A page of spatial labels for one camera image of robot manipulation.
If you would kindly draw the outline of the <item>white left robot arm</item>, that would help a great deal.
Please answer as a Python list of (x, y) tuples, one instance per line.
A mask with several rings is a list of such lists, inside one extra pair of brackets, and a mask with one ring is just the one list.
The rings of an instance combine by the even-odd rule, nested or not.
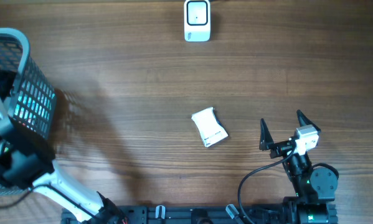
[(1, 185), (37, 191), (72, 212), (79, 222), (127, 221), (126, 215), (108, 198), (86, 188), (62, 170), (47, 141), (8, 116), (1, 98), (0, 141), (14, 147), (0, 157)]

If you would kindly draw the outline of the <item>white paper packet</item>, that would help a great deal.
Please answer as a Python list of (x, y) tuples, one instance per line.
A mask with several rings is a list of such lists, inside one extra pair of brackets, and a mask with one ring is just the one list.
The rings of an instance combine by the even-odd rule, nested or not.
[(229, 136), (217, 120), (213, 107), (194, 113), (191, 119), (198, 129), (205, 147), (211, 147)]

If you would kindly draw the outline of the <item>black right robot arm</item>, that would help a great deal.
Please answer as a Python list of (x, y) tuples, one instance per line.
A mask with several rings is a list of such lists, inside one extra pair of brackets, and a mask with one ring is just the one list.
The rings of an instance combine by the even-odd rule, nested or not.
[(262, 223), (337, 223), (335, 200), (339, 172), (325, 163), (313, 164), (308, 151), (319, 142), (321, 129), (302, 111), (296, 112), (299, 127), (292, 137), (275, 142), (264, 119), (260, 121), (260, 147), (272, 159), (283, 159), (282, 166), (295, 190), (294, 197), (282, 203), (260, 205), (252, 213)]

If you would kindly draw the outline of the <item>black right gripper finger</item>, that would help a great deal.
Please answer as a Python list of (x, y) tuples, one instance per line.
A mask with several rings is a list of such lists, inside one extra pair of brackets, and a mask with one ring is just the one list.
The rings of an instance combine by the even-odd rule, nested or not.
[(266, 151), (271, 149), (271, 145), (274, 144), (273, 138), (269, 132), (268, 126), (265, 120), (262, 118), (260, 120), (260, 145), (259, 149), (261, 151)]
[(308, 119), (301, 110), (297, 110), (296, 114), (297, 114), (298, 122), (301, 127), (312, 125), (317, 130), (318, 133), (321, 132), (321, 129), (317, 125), (315, 125), (310, 119)]

